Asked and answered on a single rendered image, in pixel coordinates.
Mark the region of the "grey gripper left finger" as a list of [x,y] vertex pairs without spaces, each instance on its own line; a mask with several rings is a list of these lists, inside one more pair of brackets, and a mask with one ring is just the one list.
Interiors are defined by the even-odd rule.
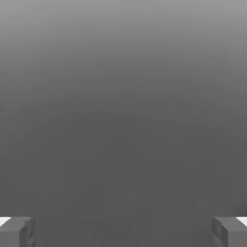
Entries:
[[0,247],[36,247],[34,217],[9,217],[0,226]]

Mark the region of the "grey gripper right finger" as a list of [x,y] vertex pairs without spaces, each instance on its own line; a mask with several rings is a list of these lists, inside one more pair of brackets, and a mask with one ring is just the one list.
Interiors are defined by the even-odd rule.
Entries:
[[213,217],[215,247],[247,247],[247,217]]

